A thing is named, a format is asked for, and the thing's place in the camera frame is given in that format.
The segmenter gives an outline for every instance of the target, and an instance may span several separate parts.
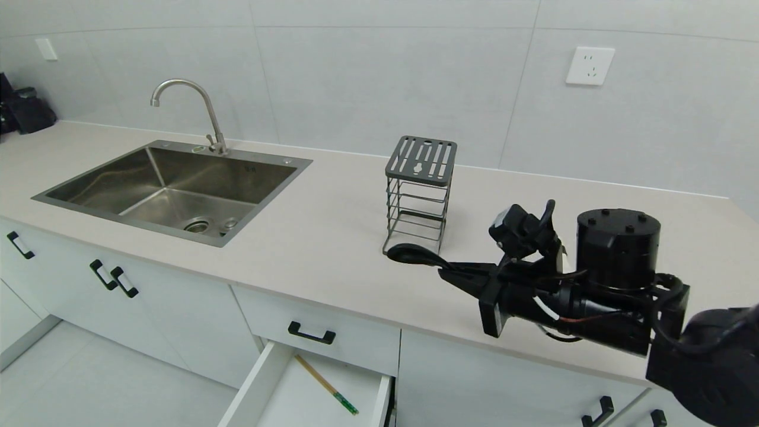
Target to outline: drain strainer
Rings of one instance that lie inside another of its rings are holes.
[[[208,229],[208,221],[198,220],[198,221],[193,221],[192,223],[187,224],[187,226],[184,228],[184,231],[205,232],[207,229]]]

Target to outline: kitchen cabinet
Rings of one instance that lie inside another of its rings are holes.
[[[240,388],[259,350],[228,284],[124,256],[108,259],[139,290],[134,298],[146,303],[192,372]]]
[[[401,329],[233,286],[254,334],[383,374],[398,374]]]
[[[110,277],[107,267],[116,267],[104,251],[61,239],[35,229],[5,223],[18,234],[16,239],[34,253],[39,275],[28,285],[52,315],[83,329],[114,340],[131,349],[187,369],[150,317],[139,294],[125,295]]]
[[[648,389],[625,412],[612,418],[609,427],[709,427],[709,424],[688,412],[672,393]]]
[[[39,259],[35,259],[34,253],[24,246],[23,239],[13,233],[8,223],[0,221],[0,279],[39,318],[44,319],[49,313],[31,289],[31,283],[44,280]]]
[[[301,354],[357,410],[351,415],[294,358]],[[383,427],[388,375],[269,341],[218,427]]]
[[[23,337],[42,319],[0,280],[0,351]]]
[[[604,396],[619,411],[644,390],[404,330],[396,424],[578,427]]]
[[[34,256],[35,295],[54,315],[199,375],[240,387],[258,357],[229,285],[13,223]]]

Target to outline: stainless steel sink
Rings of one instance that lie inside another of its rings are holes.
[[[222,247],[310,163],[154,141],[32,199]]]

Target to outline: black handle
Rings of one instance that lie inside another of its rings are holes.
[[[455,270],[448,261],[431,250],[413,243],[399,243],[387,250],[387,258],[404,264],[423,264]]]
[[[11,244],[16,248],[16,250],[18,251],[18,253],[21,254],[21,256],[23,256],[26,259],[32,259],[32,258],[34,258],[34,252],[32,252],[32,251],[24,252],[24,251],[21,250],[21,248],[18,247],[18,245],[16,245],[16,239],[18,239],[18,233],[17,232],[11,231],[10,233],[8,233],[8,235],[6,237],[8,237],[8,240],[11,241]]]
[[[118,284],[118,287],[120,287],[121,290],[123,290],[124,293],[127,294],[129,298],[134,298],[134,296],[140,293],[140,291],[138,291],[137,288],[134,286],[132,286],[131,289],[125,288],[124,284],[121,282],[121,280],[119,280],[119,277],[122,274],[124,274],[124,269],[122,269],[121,267],[116,267],[113,270],[111,270],[111,276],[113,276],[113,280],[116,281],[116,284]]]
[[[583,415],[582,416],[582,427],[598,427],[599,425],[603,424],[604,421],[606,421],[613,413],[614,413],[614,403],[612,402],[612,398],[609,396],[601,397],[601,415],[598,416],[598,418],[593,419],[592,416],[589,415]]]
[[[90,262],[90,269],[97,276],[97,278],[100,279],[100,283],[102,283],[102,285],[105,286],[107,290],[116,289],[115,281],[111,280],[110,282],[106,282],[106,279],[103,279],[100,273],[97,272],[98,269],[101,267],[102,267],[102,262],[100,262],[99,259],[96,259],[95,261]]]
[[[666,427],[666,417],[664,411],[654,410],[651,413],[651,421],[653,421],[653,427]]]
[[[324,338],[315,337],[314,335],[304,334],[300,332],[301,324],[297,323],[296,321],[290,322],[290,326],[287,328],[287,332],[290,334],[295,335],[296,337],[302,337],[307,338],[309,340],[316,341],[318,343],[330,345],[333,341],[335,341],[335,337],[337,337],[337,334],[335,334],[332,331],[327,331],[324,333]]]

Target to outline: floor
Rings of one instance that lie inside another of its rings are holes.
[[[0,374],[0,425],[213,427],[236,392],[63,321]]]

